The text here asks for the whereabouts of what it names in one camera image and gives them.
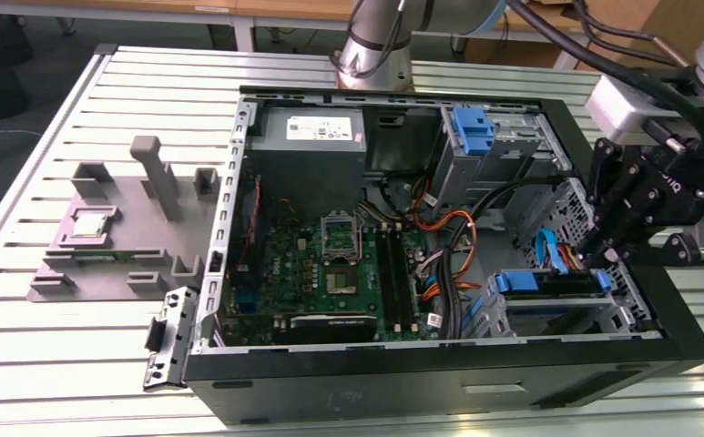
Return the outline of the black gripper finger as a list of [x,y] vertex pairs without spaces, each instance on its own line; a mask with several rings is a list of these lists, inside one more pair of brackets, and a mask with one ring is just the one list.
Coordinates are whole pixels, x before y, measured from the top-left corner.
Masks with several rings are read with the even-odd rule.
[[610,261],[605,252],[616,251],[629,236],[636,212],[624,201],[641,175],[640,149],[600,138],[594,143],[586,185],[586,202],[593,208],[590,228],[578,245],[586,267],[606,267]]
[[602,195],[598,211],[597,267],[609,267],[624,259],[624,253],[642,241],[665,195],[634,181],[617,181]]

